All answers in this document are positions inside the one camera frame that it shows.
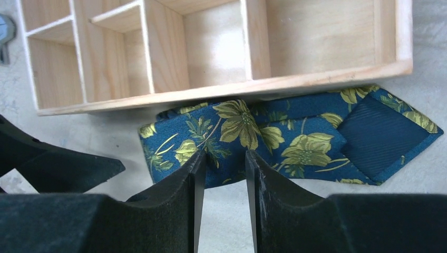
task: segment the wooden box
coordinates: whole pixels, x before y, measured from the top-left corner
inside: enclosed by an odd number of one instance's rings
[[[411,0],[17,0],[39,115],[412,72]]]

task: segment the wooden compartment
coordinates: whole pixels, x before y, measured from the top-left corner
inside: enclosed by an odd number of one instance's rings
[[[30,73],[46,42],[69,47],[70,64],[39,72],[75,77],[32,79],[39,115],[305,94],[413,68],[411,0],[61,0],[30,12],[42,1],[18,0]],[[61,98],[43,102],[48,90]]]
[[[28,44],[39,108],[82,104],[71,17],[32,30]]]

